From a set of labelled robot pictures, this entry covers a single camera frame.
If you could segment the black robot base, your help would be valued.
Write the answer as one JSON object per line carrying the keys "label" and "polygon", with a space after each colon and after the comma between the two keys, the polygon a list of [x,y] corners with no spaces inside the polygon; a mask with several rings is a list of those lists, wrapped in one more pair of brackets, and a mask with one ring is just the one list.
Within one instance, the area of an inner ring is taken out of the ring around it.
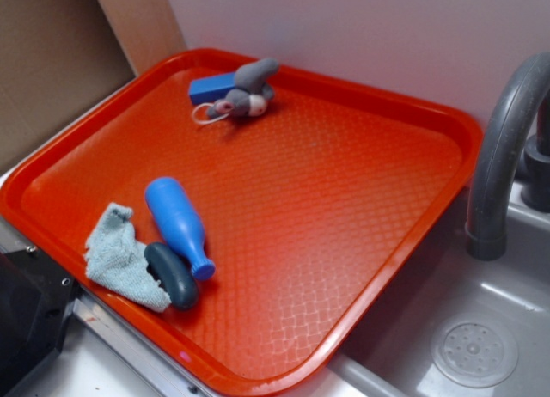
{"label": "black robot base", "polygon": [[78,282],[42,250],[1,255],[1,395],[15,396],[62,352]]}

